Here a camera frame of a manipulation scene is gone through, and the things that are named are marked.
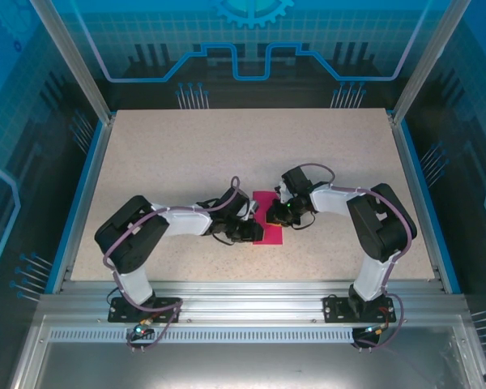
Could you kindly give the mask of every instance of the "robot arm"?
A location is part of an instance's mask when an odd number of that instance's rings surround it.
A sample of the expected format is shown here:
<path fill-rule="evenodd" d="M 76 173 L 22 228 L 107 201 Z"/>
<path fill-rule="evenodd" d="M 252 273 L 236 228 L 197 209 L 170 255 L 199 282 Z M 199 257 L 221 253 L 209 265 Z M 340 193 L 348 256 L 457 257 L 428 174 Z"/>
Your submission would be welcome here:
<path fill-rule="evenodd" d="M 365 257 L 360 274 L 350 287 L 349 305 L 357 317 L 361 316 L 370 301 L 382 296 L 391 261 L 407 245 L 402 221 L 373 195 L 326 182 L 313 184 L 300 167 L 289 170 L 282 179 L 276 188 L 279 199 L 274 200 L 266 213 L 267 223 L 283 227 L 299 225 L 306 212 L 333 212 L 351 217 Z M 392 189 L 387 184 L 379 184 L 370 190 L 394 205 L 408 223 L 414 239 L 416 226 Z"/>
<path fill-rule="evenodd" d="M 224 233 L 232 243 L 262 240 L 262 226 L 252 218 L 258 205 L 242 191 L 238 190 L 230 203 L 216 210 L 230 200 L 234 190 L 230 188 L 220 199 L 167 209 L 149 203 L 141 195 L 134 196 L 97 230 L 95 240 L 105 254 L 137 220 L 164 209 L 135 229 L 109 256 L 109 264 L 115 267 L 120 287 L 130 303 L 153 306 L 154 293 L 144 263 L 162 237 Z"/>

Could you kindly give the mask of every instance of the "beige work surface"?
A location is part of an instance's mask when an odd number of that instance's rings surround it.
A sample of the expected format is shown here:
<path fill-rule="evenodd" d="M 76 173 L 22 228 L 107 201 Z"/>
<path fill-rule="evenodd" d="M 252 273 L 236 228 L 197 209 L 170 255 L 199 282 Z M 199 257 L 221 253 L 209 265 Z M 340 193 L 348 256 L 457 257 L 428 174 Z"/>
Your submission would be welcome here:
<path fill-rule="evenodd" d="M 389 184 L 415 220 L 384 109 L 209 109 L 119 111 L 113 126 L 72 280 L 111 280 L 96 230 L 128 199 L 190 205 L 221 196 L 233 175 L 241 189 L 273 190 L 305 162 L 330 166 L 336 185 Z M 324 170 L 305 168 L 313 181 Z M 212 237 L 162 239 L 146 261 L 150 280 L 350 280 L 364 253 L 350 219 L 317 214 L 303 231 L 283 230 L 283 245 L 225 246 Z M 419 233 L 393 273 L 433 278 Z"/>

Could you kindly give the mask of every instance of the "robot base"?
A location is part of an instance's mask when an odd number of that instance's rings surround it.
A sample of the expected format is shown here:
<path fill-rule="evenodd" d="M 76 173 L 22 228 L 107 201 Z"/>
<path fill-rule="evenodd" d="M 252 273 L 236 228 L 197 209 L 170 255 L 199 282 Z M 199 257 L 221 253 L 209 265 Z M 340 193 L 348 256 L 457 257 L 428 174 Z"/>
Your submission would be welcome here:
<path fill-rule="evenodd" d="M 176 297 L 154 297 L 153 304 L 151 308 L 161 308 L 163 306 L 169 306 L 171 304 L 175 304 L 179 302 L 180 298 Z M 171 315 L 173 314 L 172 310 L 168 310 L 166 312 L 162 312 L 157 314 L 153 318 L 154 323 L 167 323 Z M 152 317 L 151 312 L 144 312 L 142 310 L 138 310 L 134 306 L 132 306 L 128 301 L 124 299 L 124 297 L 115 297 L 112 299 L 112 303 L 110 305 L 110 310 L 108 313 L 108 322 L 109 323 L 140 323 L 145 318 Z M 173 319 L 173 323 L 178 323 L 178 316 Z"/>
<path fill-rule="evenodd" d="M 386 316 L 380 308 L 386 308 L 389 312 L 389 323 L 396 322 L 396 313 L 392 299 L 381 295 L 373 301 L 368 301 L 367 308 L 356 315 L 349 304 L 349 297 L 336 297 L 331 294 L 322 299 L 324 321 L 326 323 L 384 323 Z"/>

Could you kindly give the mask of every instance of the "metal base plate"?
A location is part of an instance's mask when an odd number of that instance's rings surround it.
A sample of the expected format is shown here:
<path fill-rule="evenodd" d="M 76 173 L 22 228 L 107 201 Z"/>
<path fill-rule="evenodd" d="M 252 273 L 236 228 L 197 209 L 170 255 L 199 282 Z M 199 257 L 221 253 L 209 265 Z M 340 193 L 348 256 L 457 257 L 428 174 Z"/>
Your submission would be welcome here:
<path fill-rule="evenodd" d="M 322 299 L 322 307 L 324 310 L 324 321 L 326 323 L 384 323 L 386 321 L 385 315 L 379 310 L 380 307 L 385 307 L 389 312 L 389 323 L 396 322 L 396 313 L 394 312 L 394 305 L 392 299 L 388 297 L 377 298 L 369 302 L 368 309 L 357 318 L 355 313 L 349 306 L 347 297 L 329 296 Z"/>
<path fill-rule="evenodd" d="M 169 306 L 176 302 L 179 302 L 180 298 L 177 297 L 165 297 L 165 298 L 155 298 L 153 303 L 153 308 L 161 308 L 163 306 Z M 162 312 L 158 316 L 153 318 L 154 323 L 167 323 L 171 315 L 172 310 Z M 108 314 L 109 323 L 138 323 L 145 318 L 150 317 L 152 314 L 138 310 L 132 306 L 124 297 L 115 297 L 112 299 L 112 304 L 110 305 L 110 311 Z M 173 323 L 178 323 L 178 317 L 173 319 Z"/>

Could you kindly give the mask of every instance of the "enclosure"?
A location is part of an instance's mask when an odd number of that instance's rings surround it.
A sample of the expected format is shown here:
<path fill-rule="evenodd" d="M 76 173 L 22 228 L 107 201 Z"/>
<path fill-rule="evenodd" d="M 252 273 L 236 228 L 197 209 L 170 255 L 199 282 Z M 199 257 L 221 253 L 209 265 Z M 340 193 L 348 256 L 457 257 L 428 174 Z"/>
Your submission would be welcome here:
<path fill-rule="evenodd" d="M 364 253 L 320 212 L 280 244 L 159 242 L 147 277 L 183 306 L 132 355 L 97 229 L 134 195 L 237 175 L 256 198 L 307 162 L 388 183 L 415 222 L 389 347 L 326 323 Z M 0 387 L 92 385 L 486 387 L 486 4 L 0 1 Z"/>

